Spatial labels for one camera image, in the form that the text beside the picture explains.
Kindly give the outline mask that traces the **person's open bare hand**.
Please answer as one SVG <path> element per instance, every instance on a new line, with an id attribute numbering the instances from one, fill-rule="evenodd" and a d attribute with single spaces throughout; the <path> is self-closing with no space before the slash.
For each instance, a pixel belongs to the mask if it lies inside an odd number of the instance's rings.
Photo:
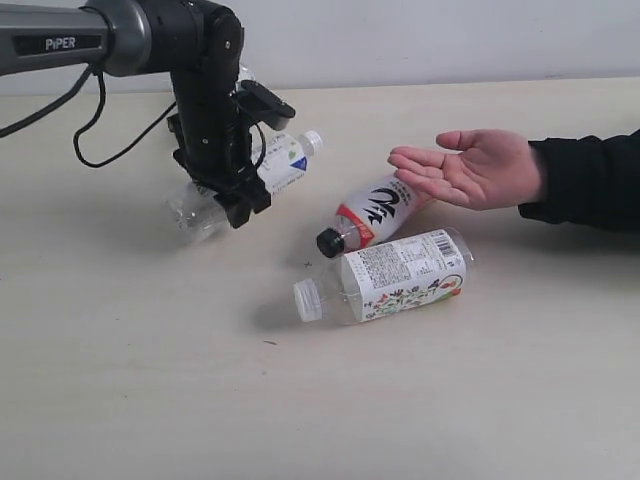
<path id="1" fill-rule="evenodd" d="M 545 167 L 520 134 L 500 129 L 448 131 L 436 136 L 436 145 L 437 150 L 396 147 L 388 163 L 415 191 L 475 211 L 545 197 Z"/>

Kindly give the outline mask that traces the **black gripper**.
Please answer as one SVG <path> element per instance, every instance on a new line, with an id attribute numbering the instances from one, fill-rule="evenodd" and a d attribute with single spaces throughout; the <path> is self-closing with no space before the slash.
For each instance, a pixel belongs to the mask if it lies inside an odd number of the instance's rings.
<path id="1" fill-rule="evenodd" d="M 271 206 L 264 181 L 253 177 L 252 121 L 244 112 L 222 130 L 197 125 L 195 133 L 187 134 L 179 114 L 170 115 L 167 124 L 178 142 L 174 159 L 196 184 L 217 193 L 215 200 L 233 229 L 245 225 L 252 211 L 259 214 Z"/>

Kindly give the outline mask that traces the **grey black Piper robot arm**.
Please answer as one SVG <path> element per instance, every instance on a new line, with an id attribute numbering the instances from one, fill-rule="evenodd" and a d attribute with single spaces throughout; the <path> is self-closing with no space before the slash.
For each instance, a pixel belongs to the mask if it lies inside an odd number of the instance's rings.
<path id="1" fill-rule="evenodd" d="M 41 120 L 79 93 L 90 76 L 167 73 L 177 112 L 174 157 L 212 191 L 229 224 L 243 226 L 271 205 L 252 159 L 252 105 L 261 84 L 240 77 L 244 28 L 233 10 L 211 1 L 88 1 L 72 8 L 3 4 L 1 73 L 83 65 L 70 90 L 2 128 L 4 137 Z"/>

